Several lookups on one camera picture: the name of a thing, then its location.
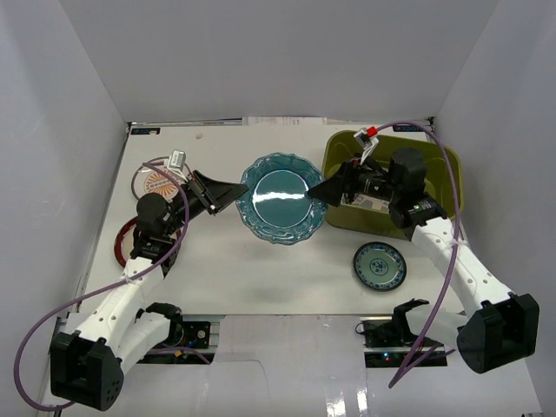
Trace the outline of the orange sunburst white plate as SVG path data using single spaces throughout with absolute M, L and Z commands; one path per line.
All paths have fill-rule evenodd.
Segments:
M 155 193 L 161 195 L 165 200 L 171 202 L 179 191 L 176 185 L 169 180 L 169 176 L 174 179 L 178 185 L 185 183 L 182 176 L 178 175 L 175 170 L 168 169 L 167 158 L 156 158 L 149 161 L 150 164 L 156 166 L 163 172 L 163 175 L 157 171 L 141 166 L 132 176 L 131 193 L 138 200 L 140 197 Z

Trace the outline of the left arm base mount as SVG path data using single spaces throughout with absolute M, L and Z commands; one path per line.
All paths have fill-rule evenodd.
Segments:
M 162 365 L 209 365 L 214 359 L 210 353 L 211 323 L 209 321 L 185 321 L 168 340 L 157 344 L 155 352 L 149 352 L 143 363 Z

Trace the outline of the small teal patterned plate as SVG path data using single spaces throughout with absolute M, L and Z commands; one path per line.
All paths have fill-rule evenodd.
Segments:
M 404 283 L 407 263 L 400 251 L 392 245 L 368 242 L 355 252 L 352 270 L 364 287 L 377 292 L 389 292 Z

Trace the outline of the grey deer plate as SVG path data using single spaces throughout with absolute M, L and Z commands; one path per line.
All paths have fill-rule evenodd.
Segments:
M 388 202 L 368 196 L 363 194 L 358 194 L 355 198 L 349 202 L 345 197 L 342 198 L 341 202 L 348 206 L 356 207 L 358 209 L 374 210 L 382 213 L 388 213 Z

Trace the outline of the teal scalloped plate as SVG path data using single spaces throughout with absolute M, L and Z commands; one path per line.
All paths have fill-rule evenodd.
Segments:
M 243 224 L 257 238 L 292 246 L 306 241 L 324 223 L 326 203 L 308 191 L 322 181 L 321 172 L 295 154 L 272 153 L 254 161 L 242 174 L 248 191 L 236 200 Z

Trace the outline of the dark red round plate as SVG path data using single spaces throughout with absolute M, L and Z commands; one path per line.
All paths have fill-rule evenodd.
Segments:
M 116 235 L 114 255 L 121 267 L 133 256 L 149 259 L 155 264 L 169 252 L 181 235 L 180 229 L 171 235 L 145 235 L 142 231 L 136 231 L 136 218 L 133 217 Z

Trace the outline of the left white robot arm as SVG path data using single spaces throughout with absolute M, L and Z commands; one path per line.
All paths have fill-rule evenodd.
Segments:
M 157 193 L 136 204 L 133 248 L 117 282 L 72 333 L 50 345 L 50 390 L 59 398 L 108 410 L 121 393 L 126 373 L 158 344 L 173 347 L 183 337 L 180 309 L 149 306 L 149 294 L 175 263 L 189 221 L 224 210 L 248 191 L 193 171 L 168 201 Z

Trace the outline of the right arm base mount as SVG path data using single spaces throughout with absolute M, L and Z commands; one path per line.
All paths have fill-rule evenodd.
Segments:
M 391 330 L 389 316 L 368 317 L 361 320 L 354 331 L 363 338 L 363 354 L 366 369 L 387 369 L 399 367 L 409 353 L 413 341 L 401 341 Z M 420 344 L 412 361 L 419 359 L 436 341 L 427 337 Z M 437 347 L 434 352 L 418 367 L 447 367 L 447 351 L 444 345 Z

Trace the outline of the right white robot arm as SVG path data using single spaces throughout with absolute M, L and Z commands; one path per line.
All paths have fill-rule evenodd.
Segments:
M 441 301 L 412 299 L 397 306 L 390 328 L 399 344 L 417 348 L 429 337 L 458 351 L 477 374 L 533 355 L 538 302 L 530 294 L 515 294 L 460 240 L 459 223 L 426 192 L 426 174 L 421 152 L 402 148 L 387 169 L 361 157 L 343 162 L 308 196 L 335 207 L 358 195 L 386 200 L 394 226 L 445 276 L 441 290 L 458 296 L 463 314 L 447 312 Z

